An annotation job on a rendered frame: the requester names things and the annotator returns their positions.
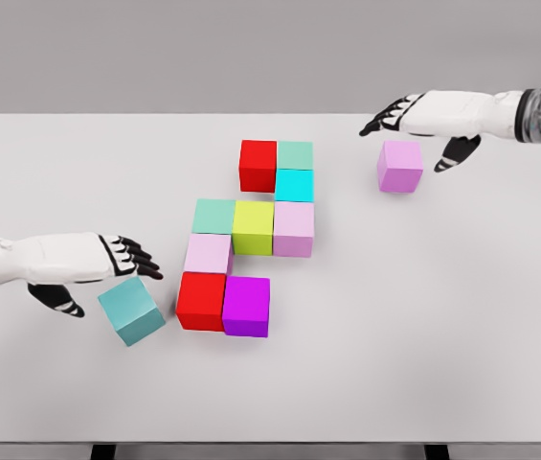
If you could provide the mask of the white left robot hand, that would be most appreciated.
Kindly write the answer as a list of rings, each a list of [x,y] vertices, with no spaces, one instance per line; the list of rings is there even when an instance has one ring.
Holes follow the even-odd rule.
[[[161,280],[160,266],[127,237],[93,232],[32,238],[34,255],[25,268],[28,292],[43,306],[82,318],[84,309],[67,286],[129,275]]]

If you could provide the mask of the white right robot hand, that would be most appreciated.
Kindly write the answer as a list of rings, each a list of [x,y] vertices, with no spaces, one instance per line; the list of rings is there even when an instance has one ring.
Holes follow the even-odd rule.
[[[365,137],[380,130],[406,132],[419,137],[446,137],[448,142],[436,173],[464,162],[481,144],[480,115],[488,96],[478,92],[431,90],[402,97],[359,131]]]

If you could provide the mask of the orchid pink cube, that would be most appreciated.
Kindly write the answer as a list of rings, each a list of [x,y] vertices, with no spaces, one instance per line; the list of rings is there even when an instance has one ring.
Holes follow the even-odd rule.
[[[391,141],[383,143],[377,160],[377,181],[381,192],[411,194],[423,174],[419,142]]]

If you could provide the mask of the teal cube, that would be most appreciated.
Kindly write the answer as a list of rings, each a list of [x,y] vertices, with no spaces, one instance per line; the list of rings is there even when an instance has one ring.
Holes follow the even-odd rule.
[[[98,296],[113,330],[132,346],[166,325],[166,320],[140,277],[132,277]]]

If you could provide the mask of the pale pink cube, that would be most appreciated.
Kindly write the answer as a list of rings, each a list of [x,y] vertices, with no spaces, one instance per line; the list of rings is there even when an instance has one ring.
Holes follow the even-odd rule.
[[[224,234],[190,234],[184,271],[230,275],[233,268],[232,237]]]

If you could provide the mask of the red cube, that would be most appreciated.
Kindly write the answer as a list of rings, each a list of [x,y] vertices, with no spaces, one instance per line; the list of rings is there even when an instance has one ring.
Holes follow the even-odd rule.
[[[227,276],[184,272],[176,303],[176,316],[184,330],[223,332],[223,301]]]
[[[275,192],[277,146],[269,140],[241,141],[238,175],[242,192]]]

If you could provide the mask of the mint green cube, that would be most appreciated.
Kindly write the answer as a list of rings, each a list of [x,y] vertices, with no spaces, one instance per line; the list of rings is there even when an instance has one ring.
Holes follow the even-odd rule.
[[[230,199],[199,198],[196,201],[192,232],[231,235],[236,202]]]
[[[307,141],[279,141],[277,168],[308,171],[313,169],[313,143]]]

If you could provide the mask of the cyan cube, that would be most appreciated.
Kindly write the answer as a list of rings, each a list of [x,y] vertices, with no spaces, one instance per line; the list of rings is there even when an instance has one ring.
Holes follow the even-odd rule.
[[[314,171],[277,169],[275,200],[313,202]]]

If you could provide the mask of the magenta purple cube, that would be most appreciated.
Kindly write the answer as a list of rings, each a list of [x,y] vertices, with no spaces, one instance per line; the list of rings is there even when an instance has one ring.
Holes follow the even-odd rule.
[[[269,278],[227,277],[222,311],[225,334],[267,337],[269,308]]]

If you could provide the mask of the yellow-green cube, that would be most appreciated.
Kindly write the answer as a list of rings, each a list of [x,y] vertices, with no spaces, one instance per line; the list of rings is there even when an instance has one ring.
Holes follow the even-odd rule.
[[[237,200],[232,240],[237,255],[273,254],[274,203]]]

